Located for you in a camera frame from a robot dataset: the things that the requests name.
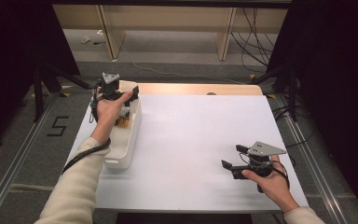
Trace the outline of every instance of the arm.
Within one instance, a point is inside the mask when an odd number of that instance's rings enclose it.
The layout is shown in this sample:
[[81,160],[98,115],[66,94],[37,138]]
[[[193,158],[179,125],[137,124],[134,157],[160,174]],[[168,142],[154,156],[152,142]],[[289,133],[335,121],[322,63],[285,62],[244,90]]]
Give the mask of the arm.
[[[271,156],[272,161],[279,161],[279,156]],[[273,163],[274,168],[283,171],[278,162]],[[284,219],[288,224],[323,223],[309,207],[300,207],[290,193],[286,180],[277,172],[261,177],[252,171],[244,170],[242,174],[257,183],[264,193],[275,202],[283,211]]]
[[[131,95],[132,92],[129,91],[115,101],[101,100],[98,103],[97,126],[91,136],[80,145],[76,155],[107,141],[122,104]],[[90,154],[63,173],[36,223],[92,223],[95,191],[103,168],[103,158],[109,151],[108,148]]]

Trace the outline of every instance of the metal rail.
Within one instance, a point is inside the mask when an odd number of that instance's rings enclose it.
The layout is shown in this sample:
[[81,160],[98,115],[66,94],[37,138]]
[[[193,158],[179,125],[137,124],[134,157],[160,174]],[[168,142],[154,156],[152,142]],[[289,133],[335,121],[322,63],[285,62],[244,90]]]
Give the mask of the metal rail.
[[[286,102],[282,98],[282,96],[278,96],[278,101],[280,106],[286,106]],[[304,142],[305,137],[301,132],[297,123],[293,122],[293,120],[289,117],[286,117],[286,122],[292,132],[293,137],[296,139],[297,143]],[[308,146],[307,142],[299,144],[300,152],[307,164],[308,169],[310,170],[310,175],[312,176],[313,181],[315,182],[316,188],[319,190],[322,199],[324,200],[324,204],[330,214],[330,217],[337,224],[347,224],[349,223],[347,218],[345,217],[341,205],[339,204],[336,196],[331,190],[329,184],[327,183],[323,172],[321,171],[318,163],[315,160],[315,157],[312,154],[312,150]]]
[[46,110],[45,113],[42,114],[42,117],[39,119],[38,122],[35,122],[31,128],[31,131],[28,132],[25,140],[22,142],[21,148],[19,152],[16,154],[16,157],[14,158],[13,162],[10,164],[10,166],[7,169],[7,172],[5,173],[3,179],[0,182],[0,207],[2,205],[2,202],[7,196],[8,191],[10,190],[10,187],[12,183],[14,182],[15,178],[17,177],[17,174],[19,173],[22,165],[24,164],[25,159],[27,158],[27,155],[31,149],[31,146],[34,143],[34,140],[36,139],[40,128],[45,123],[46,117],[48,116],[49,110],[51,109],[51,106],[55,102],[55,100],[58,98],[58,93],[51,94],[48,97],[48,100],[46,101]]

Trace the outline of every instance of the white tabletop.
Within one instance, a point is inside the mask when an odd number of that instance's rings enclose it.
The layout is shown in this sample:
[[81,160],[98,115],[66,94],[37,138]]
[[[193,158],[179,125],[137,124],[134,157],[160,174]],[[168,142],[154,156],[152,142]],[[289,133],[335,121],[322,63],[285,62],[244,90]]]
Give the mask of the white tabletop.
[[[97,207],[133,212],[256,213],[280,210],[221,160],[245,165],[236,145],[284,148],[265,96],[140,95],[142,120],[131,166],[103,168]],[[95,123],[86,112],[71,154]],[[287,154],[281,162],[301,206],[307,200]]]

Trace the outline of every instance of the cream sleeve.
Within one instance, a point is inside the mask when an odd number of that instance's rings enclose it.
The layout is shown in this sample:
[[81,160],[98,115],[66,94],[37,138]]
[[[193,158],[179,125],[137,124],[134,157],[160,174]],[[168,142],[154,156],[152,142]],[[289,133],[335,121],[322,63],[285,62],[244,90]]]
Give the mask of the cream sleeve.
[[[74,156],[100,145],[97,140],[89,137]],[[103,158],[109,151],[110,148],[107,148],[90,154],[66,170],[36,223],[92,223],[95,191],[103,168]]]
[[287,224],[322,224],[324,223],[309,207],[299,207],[284,214]]

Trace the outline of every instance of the person's right hand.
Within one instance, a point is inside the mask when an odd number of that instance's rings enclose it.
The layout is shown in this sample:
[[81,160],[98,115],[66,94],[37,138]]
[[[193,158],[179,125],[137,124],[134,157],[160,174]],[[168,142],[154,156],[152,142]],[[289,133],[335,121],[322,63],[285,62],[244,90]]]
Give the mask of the person's right hand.
[[115,101],[102,99],[98,102],[98,122],[91,134],[91,137],[101,144],[108,140],[109,135],[115,126],[115,122],[118,118],[122,105],[131,98],[132,94],[132,91],[127,91]]
[[[271,160],[280,161],[277,155],[271,156]],[[283,172],[283,167],[278,162],[273,162],[273,167]],[[266,177],[261,177],[249,170],[242,171],[242,174],[257,183],[264,193],[275,202],[284,213],[299,207],[289,191],[286,179],[277,172],[272,171],[272,173]]]

